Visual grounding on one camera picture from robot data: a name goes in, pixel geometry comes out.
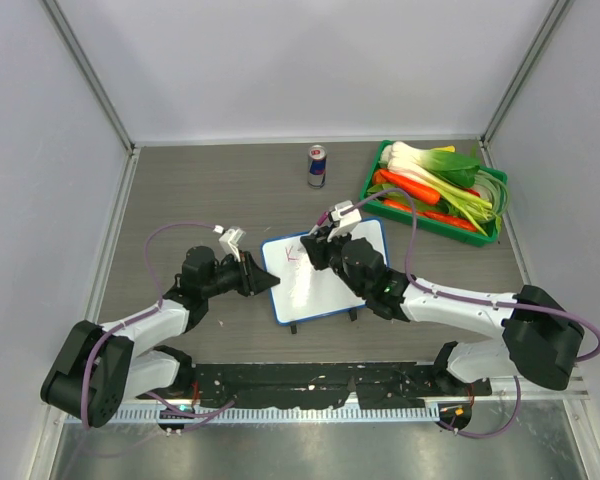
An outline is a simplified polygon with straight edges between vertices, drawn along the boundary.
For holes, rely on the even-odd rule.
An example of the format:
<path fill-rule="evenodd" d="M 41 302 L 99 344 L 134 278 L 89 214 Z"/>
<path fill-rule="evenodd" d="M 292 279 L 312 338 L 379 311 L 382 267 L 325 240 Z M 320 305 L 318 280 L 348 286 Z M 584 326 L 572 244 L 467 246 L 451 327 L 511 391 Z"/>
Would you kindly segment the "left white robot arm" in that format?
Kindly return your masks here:
<path fill-rule="evenodd" d="M 164 341 L 195 328 L 211 298 L 229 292 L 250 297 L 279 282 L 248 251 L 217 259 L 211 248 L 194 247 L 172 287 L 153 306 L 105 324 L 76 323 L 42 383 L 40 398 L 87 428 L 104 426 L 124 401 L 148 392 L 183 398 L 193 385 L 192 360 Z"/>

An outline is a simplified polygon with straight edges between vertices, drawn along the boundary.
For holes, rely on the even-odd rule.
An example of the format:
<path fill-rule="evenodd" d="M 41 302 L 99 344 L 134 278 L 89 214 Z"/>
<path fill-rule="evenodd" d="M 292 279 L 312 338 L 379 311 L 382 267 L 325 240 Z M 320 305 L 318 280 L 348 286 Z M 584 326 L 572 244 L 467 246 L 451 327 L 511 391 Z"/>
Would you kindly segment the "pink capped marker pen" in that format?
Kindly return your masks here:
<path fill-rule="evenodd" d="M 311 230 L 309 231 L 309 235 L 313 235 L 314 233 L 316 233 L 325 223 L 325 221 L 329 218 L 329 212 L 328 211 L 324 211 L 320 217 L 318 218 L 318 220 L 316 221 L 316 223 L 314 224 L 314 226 L 311 228 Z"/>

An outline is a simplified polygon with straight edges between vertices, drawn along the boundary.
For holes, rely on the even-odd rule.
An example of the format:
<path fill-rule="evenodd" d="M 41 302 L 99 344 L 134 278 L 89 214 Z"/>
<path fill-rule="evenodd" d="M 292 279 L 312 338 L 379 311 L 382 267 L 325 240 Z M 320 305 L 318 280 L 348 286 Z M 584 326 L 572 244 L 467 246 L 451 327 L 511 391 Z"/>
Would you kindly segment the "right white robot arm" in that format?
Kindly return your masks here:
<path fill-rule="evenodd" d="M 521 376 L 546 389 L 569 384 L 583 328 L 544 290 L 518 294 L 441 290 L 390 268 L 364 239 L 330 237 L 326 229 L 300 240 L 312 267 L 332 271 L 365 306 L 386 320 L 436 323 L 478 333 L 477 343 L 447 342 L 431 371 L 437 391 L 452 395 L 483 379 Z"/>

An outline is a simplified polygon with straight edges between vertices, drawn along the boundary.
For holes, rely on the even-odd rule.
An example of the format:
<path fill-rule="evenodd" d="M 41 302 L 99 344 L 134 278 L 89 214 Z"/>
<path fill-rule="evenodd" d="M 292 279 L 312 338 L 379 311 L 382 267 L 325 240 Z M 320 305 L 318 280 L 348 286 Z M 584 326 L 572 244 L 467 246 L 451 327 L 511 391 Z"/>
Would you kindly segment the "blue framed whiteboard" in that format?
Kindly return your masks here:
<path fill-rule="evenodd" d="M 281 326 L 338 314 L 365 306 L 329 268 L 313 268 L 299 233 L 265 241 L 264 269 L 280 283 L 270 289 L 274 319 Z"/>

